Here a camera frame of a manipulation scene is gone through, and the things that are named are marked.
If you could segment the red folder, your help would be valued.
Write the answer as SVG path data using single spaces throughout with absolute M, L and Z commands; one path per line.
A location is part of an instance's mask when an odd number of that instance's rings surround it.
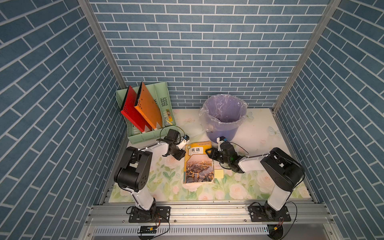
M 137 93 L 133 90 L 131 86 L 129 86 L 123 100 L 123 105 L 121 107 L 121 114 L 130 123 L 132 123 L 141 133 L 152 131 L 153 128 L 145 120 L 145 118 L 139 113 L 139 111 L 135 108 L 136 98 L 137 98 Z

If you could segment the green file organizer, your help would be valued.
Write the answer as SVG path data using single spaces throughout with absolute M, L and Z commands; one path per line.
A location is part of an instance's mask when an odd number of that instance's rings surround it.
M 163 138 L 170 129 L 178 129 L 166 82 L 129 86 L 118 90 L 116 99 L 133 145 Z

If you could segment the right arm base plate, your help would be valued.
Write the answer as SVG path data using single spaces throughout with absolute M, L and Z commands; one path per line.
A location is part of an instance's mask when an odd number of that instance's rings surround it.
M 260 205 L 249 205 L 248 212 L 252 222 L 291 222 L 291 215 L 286 206 L 279 211 Z

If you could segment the yellow sticky note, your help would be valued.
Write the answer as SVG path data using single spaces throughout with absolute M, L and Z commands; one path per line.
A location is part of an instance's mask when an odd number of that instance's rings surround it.
M 214 175 L 215 175 L 215 179 L 223 179 L 224 178 L 224 170 L 223 169 L 215 169 Z

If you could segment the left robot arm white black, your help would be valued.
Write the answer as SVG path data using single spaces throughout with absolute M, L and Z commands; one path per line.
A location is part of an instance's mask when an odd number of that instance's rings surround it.
M 172 156 L 177 161 L 185 157 L 185 146 L 189 143 L 188 135 L 181 135 L 170 129 L 164 138 L 157 139 L 153 145 L 142 149 L 127 147 L 122 160 L 114 173 L 114 182 L 135 200 L 134 210 L 141 214 L 153 215 L 156 200 L 147 188 L 153 158 Z

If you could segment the small circuit board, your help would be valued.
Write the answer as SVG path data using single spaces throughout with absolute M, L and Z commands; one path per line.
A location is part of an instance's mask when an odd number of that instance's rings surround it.
M 138 234 L 148 234 L 148 235 L 155 235 L 157 233 L 157 227 L 155 226 L 141 226 Z

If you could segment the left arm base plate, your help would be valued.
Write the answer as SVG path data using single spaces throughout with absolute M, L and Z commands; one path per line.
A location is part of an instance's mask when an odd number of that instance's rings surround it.
M 137 207 L 126 210 L 129 223 L 167 223 L 170 220 L 171 207 L 160 206 L 149 211 L 144 211 Z

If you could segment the orange folder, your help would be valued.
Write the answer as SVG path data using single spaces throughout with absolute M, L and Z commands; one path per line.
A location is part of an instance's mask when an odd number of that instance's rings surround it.
M 158 130 L 163 127 L 162 113 L 150 91 L 143 82 L 138 90 L 135 108 L 150 124 L 153 130 Z

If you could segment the purple trash bin with bag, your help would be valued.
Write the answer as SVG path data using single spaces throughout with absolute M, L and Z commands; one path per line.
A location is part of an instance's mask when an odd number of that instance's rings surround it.
M 199 109 L 199 118 L 208 138 L 233 140 L 247 118 L 248 104 L 235 96 L 218 94 L 209 97 Z

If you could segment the aluminium rail frame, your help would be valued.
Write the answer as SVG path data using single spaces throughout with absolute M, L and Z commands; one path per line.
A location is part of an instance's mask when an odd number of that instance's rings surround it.
M 170 206 L 167 223 L 129 223 L 130 204 L 93 206 L 81 231 L 81 240 L 266 240 L 275 222 L 252 222 L 251 201 L 160 202 Z M 286 240 L 340 240 L 342 235 L 325 204 L 295 200 L 286 204 L 291 222 L 283 222 Z M 141 226 L 155 226 L 155 235 Z

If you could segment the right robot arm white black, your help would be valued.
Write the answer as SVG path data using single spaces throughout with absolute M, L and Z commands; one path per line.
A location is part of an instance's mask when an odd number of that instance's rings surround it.
M 238 174 L 266 171 L 275 183 L 265 203 L 265 209 L 270 213 L 282 210 L 293 190 L 305 179 L 302 165 L 280 148 L 273 148 L 267 154 L 246 157 L 240 156 L 232 143 L 220 140 L 217 148 L 210 148 L 205 152 L 210 159 L 226 164 Z

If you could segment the English textbook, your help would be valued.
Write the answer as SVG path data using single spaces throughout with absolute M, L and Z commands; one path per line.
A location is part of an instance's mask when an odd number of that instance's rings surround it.
M 214 163 L 206 150 L 212 148 L 210 141 L 186 145 L 184 184 L 211 183 L 214 181 Z

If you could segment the yellow glue tube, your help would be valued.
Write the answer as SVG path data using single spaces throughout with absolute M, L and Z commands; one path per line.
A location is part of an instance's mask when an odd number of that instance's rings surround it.
M 166 110 L 167 113 L 167 121 L 172 125 L 173 124 L 173 117 L 169 109 Z

